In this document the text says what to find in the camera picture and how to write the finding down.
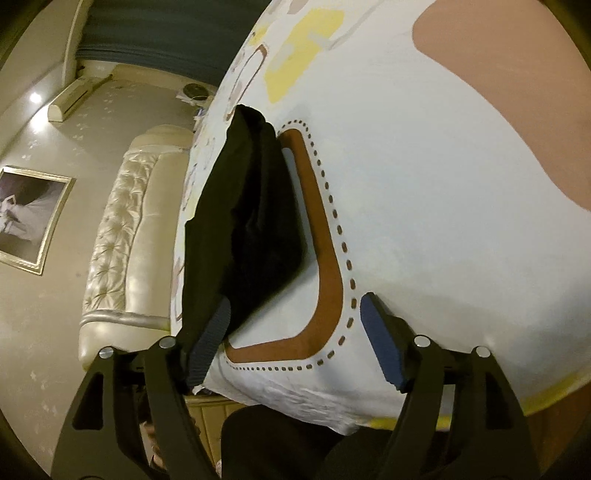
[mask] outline curtain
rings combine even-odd
[[[270,0],[95,0],[77,57],[218,86]]]

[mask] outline gold picture frame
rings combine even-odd
[[[43,274],[57,220],[74,182],[71,177],[52,173],[2,167],[0,262],[35,275]],[[28,201],[18,203],[17,192]]]

